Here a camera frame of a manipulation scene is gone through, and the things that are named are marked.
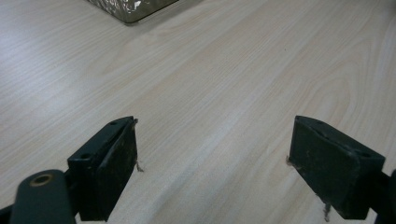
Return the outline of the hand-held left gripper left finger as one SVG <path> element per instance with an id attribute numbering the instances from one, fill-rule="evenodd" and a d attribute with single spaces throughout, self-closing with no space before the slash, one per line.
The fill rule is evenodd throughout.
<path id="1" fill-rule="evenodd" d="M 136 123 L 134 117 L 109 122 L 67 159 L 81 220 L 109 219 L 136 165 Z"/>

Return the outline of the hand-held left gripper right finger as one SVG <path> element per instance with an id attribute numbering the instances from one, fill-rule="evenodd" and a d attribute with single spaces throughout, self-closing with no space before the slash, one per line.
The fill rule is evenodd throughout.
<path id="1" fill-rule="evenodd" d="M 323 121 L 297 116 L 289 162 L 342 218 L 365 219 L 385 157 Z"/>

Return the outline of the clear brown plastic container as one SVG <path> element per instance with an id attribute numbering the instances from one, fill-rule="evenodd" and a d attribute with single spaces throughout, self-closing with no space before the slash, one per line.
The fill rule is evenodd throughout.
<path id="1" fill-rule="evenodd" d="M 134 23 L 177 0 L 87 0 L 123 23 Z"/>

